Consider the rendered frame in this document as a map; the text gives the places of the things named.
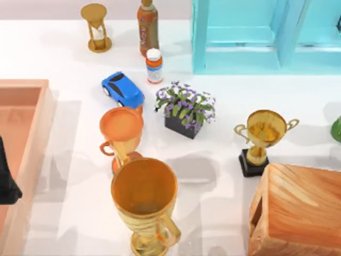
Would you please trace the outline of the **blue toy car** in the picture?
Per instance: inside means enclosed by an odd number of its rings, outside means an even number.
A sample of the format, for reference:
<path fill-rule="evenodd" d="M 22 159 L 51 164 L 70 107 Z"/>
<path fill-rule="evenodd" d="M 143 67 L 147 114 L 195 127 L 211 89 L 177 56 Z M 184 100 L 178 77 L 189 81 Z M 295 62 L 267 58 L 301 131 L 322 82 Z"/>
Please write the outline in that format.
<path fill-rule="evenodd" d="M 102 81 L 104 93 L 113 98 L 118 107 L 138 108 L 144 102 L 143 92 L 121 71 Z"/>

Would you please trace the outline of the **large golden trophy cup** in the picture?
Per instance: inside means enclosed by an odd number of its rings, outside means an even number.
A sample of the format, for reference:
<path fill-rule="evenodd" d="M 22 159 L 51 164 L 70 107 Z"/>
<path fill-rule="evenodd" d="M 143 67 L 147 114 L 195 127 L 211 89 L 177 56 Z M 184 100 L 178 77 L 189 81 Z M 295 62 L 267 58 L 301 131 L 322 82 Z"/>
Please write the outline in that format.
<path fill-rule="evenodd" d="M 135 256 L 165 256 L 181 232 L 172 220 L 177 196 L 173 170 L 154 158 L 137 158 L 115 172 L 111 195 L 118 214 L 132 231 Z"/>

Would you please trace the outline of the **golden hourglass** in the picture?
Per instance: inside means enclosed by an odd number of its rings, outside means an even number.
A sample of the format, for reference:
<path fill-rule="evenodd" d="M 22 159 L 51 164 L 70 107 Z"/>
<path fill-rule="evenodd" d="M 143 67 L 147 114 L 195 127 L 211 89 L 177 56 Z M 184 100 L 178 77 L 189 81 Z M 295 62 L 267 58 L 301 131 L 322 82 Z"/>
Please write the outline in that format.
<path fill-rule="evenodd" d="M 102 53 L 111 48 L 112 42 L 107 35 L 104 17 L 107 9 L 99 3 L 91 3 L 82 7 L 81 16 L 87 21 L 90 40 L 88 48 L 95 53 Z"/>

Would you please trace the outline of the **salmon-coloured shallow box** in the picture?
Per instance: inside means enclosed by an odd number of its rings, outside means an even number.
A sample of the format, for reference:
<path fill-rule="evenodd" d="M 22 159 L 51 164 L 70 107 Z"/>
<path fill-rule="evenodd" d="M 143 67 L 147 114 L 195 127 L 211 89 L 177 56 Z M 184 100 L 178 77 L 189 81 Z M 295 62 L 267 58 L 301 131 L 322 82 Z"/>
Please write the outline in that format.
<path fill-rule="evenodd" d="M 21 255 L 54 111 L 48 80 L 0 79 L 0 137 L 23 193 L 15 204 L 0 205 L 0 256 Z"/>

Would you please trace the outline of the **orange trophy cup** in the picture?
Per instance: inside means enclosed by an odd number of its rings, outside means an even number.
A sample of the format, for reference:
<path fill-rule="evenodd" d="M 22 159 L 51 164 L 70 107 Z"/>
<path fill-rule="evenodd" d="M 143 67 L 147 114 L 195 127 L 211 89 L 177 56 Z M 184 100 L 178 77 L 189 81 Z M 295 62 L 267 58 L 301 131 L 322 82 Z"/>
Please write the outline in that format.
<path fill-rule="evenodd" d="M 143 129 L 143 107 L 117 107 L 107 111 L 100 120 L 100 131 L 106 142 L 100 150 L 112 156 L 112 172 L 115 174 L 128 161 L 142 157 L 136 151 Z"/>

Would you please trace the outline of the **wooden box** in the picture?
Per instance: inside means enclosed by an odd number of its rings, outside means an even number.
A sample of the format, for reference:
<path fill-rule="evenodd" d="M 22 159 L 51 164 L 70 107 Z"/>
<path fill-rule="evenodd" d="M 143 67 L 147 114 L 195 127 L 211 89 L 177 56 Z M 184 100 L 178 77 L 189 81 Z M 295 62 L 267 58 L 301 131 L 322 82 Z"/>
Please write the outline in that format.
<path fill-rule="evenodd" d="M 247 256 L 341 256 L 341 172 L 269 164 L 249 208 Z"/>

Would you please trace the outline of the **orange and white pill bottle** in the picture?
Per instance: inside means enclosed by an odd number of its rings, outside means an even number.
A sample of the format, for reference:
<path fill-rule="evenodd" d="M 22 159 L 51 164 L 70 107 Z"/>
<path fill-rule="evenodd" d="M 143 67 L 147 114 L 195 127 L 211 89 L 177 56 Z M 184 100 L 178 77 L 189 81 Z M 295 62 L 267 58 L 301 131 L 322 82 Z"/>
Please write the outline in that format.
<path fill-rule="evenodd" d="M 157 84 L 163 80 L 163 58 L 159 49 L 151 48 L 146 52 L 147 79 L 150 83 Z"/>

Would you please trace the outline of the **light blue rack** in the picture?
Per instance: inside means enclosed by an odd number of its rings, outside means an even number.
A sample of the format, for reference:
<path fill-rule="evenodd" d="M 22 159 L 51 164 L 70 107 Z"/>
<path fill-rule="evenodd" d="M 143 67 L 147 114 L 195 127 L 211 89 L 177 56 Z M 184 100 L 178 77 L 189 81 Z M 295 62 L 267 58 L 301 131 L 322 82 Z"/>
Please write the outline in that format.
<path fill-rule="evenodd" d="M 196 74 L 341 75 L 341 0 L 192 0 Z"/>

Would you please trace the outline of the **golden trophy on black base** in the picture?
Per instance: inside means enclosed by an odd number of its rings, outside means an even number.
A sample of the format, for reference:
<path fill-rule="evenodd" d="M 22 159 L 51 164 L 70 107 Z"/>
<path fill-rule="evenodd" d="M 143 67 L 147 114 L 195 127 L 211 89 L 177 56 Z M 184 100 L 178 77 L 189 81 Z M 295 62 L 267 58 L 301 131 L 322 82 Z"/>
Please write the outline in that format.
<path fill-rule="evenodd" d="M 298 124 L 298 119 L 287 122 L 278 113 L 261 109 L 249 115 L 246 125 L 235 126 L 234 132 L 245 138 L 246 143 L 253 144 L 250 148 L 243 149 L 239 155 L 243 176 L 261 176 L 269 164 L 266 149 L 276 145 L 289 130 Z"/>

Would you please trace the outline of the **brown drink bottle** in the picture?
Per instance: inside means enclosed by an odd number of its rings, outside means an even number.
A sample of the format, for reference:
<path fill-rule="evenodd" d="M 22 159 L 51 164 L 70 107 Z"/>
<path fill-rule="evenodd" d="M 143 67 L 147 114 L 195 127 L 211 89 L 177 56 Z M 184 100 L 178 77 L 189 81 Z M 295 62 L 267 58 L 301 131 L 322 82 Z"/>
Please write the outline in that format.
<path fill-rule="evenodd" d="M 139 23 L 140 52 L 146 57 L 147 50 L 159 49 L 158 40 L 158 10 L 152 0 L 141 0 L 137 11 Z"/>

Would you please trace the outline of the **green object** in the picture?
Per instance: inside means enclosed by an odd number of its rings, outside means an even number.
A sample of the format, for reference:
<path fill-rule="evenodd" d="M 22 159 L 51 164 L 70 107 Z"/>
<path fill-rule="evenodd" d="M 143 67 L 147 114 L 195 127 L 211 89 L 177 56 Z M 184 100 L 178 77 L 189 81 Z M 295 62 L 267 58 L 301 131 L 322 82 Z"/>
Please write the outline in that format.
<path fill-rule="evenodd" d="M 341 143 L 341 115 L 333 122 L 330 134 L 334 140 Z"/>

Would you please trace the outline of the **purple flowers in black pot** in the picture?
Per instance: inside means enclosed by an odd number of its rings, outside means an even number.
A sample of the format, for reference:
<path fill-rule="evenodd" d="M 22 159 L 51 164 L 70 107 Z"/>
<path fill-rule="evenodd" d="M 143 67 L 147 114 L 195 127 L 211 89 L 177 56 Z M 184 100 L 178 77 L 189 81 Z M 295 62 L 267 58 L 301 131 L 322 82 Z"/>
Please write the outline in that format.
<path fill-rule="evenodd" d="M 166 128 L 194 139 L 205 122 L 215 120 L 215 103 L 210 93 L 174 81 L 156 92 L 155 112 L 163 110 Z"/>

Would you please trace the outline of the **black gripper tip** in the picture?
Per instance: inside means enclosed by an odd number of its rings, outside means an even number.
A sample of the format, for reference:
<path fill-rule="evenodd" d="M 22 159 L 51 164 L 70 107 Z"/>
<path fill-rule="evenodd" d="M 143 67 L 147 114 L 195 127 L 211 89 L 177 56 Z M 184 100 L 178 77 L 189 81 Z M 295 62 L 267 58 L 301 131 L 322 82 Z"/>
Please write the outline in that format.
<path fill-rule="evenodd" d="M 3 139 L 0 136 L 0 205 L 13 205 L 22 198 L 22 195 L 22 191 L 11 175 Z"/>

